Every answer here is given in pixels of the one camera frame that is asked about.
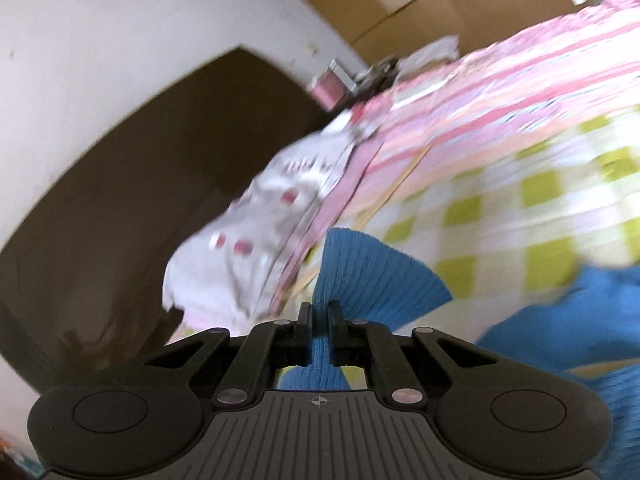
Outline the blue yellow striped knit sweater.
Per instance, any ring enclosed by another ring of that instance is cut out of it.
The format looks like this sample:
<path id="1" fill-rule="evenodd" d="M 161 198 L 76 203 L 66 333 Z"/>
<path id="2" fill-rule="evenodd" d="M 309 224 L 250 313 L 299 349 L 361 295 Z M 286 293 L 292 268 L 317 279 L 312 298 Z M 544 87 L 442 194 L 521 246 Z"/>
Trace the blue yellow striped knit sweater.
<path id="1" fill-rule="evenodd" d="M 364 233 L 329 230 L 312 296 L 312 361 L 285 372 L 284 390 L 345 390 L 331 363 L 326 308 L 337 301 L 345 318 L 399 330 L 452 298 L 424 263 Z M 625 361 L 626 366 L 585 379 L 608 404 L 613 433 L 596 469 L 605 479 L 639 475 L 639 269 L 584 266 L 552 304 L 528 306 L 492 326 L 478 345 L 507 358 L 570 377 L 576 367 Z"/>

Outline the grey pillow with pink dots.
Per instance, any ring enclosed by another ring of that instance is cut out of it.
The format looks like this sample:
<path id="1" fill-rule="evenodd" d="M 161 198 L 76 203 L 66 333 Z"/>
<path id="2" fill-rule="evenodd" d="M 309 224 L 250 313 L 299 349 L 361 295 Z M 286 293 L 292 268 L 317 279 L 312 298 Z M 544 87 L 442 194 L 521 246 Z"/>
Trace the grey pillow with pink dots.
<path id="1" fill-rule="evenodd" d="M 294 250 L 374 125 L 348 110 L 273 156 L 243 195 L 169 259 L 162 306 L 194 330 L 247 333 L 268 318 Z"/>

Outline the yellow white checked bedsheet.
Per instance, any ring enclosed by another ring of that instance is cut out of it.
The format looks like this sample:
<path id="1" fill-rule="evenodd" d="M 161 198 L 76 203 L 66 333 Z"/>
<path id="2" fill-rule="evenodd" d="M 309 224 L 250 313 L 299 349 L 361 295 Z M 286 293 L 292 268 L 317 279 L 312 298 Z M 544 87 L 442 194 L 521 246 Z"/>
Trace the yellow white checked bedsheet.
<path id="1" fill-rule="evenodd" d="M 551 300 L 584 263 L 639 259 L 639 107 L 394 110 L 336 219 L 413 256 L 452 300 L 423 322 L 467 340 Z"/>

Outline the dark wooden headboard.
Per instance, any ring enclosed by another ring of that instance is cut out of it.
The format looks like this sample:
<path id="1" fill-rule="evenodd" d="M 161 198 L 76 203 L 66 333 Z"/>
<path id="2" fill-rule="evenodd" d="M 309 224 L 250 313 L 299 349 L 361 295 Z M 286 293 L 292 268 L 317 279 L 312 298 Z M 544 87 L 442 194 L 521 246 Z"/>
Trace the dark wooden headboard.
<path id="1" fill-rule="evenodd" d="M 301 84 L 235 49 L 114 127 L 1 253 L 1 353 L 37 391 L 166 342 L 166 263 L 326 115 Z"/>

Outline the pink storage box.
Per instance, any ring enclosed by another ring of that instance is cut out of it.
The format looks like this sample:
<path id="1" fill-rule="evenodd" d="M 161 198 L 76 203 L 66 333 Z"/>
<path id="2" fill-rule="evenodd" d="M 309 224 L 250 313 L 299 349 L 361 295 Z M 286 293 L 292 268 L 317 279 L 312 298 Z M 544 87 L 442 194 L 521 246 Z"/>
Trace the pink storage box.
<path id="1" fill-rule="evenodd" d="M 334 58 L 320 75 L 307 84 L 306 91 L 326 112 L 330 112 L 352 96 L 356 88 L 352 74 Z"/>

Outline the grey cloth on nightstand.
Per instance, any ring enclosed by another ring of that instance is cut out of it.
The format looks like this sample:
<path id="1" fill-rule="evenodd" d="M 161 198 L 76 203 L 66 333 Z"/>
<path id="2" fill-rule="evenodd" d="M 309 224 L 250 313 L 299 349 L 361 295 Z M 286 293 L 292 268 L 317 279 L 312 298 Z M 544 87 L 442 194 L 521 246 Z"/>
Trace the grey cloth on nightstand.
<path id="1" fill-rule="evenodd" d="M 460 58 L 459 37 L 442 36 L 398 61 L 397 79 L 407 80 Z"/>

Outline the pink striped quilt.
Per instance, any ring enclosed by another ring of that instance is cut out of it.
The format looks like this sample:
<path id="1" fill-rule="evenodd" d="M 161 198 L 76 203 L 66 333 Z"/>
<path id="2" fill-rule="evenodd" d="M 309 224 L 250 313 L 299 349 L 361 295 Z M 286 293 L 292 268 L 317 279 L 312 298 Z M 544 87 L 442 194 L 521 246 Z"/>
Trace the pink striped quilt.
<path id="1" fill-rule="evenodd" d="M 489 159 L 622 106 L 639 93 L 639 0 L 605 0 L 526 28 L 459 61 L 395 84 L 355 108 L 374 135 L 288 259 L 269 310 L 282 309 L 311 247 L 346 210 L 370 207 L 410 162 L 412 193 Z"/>

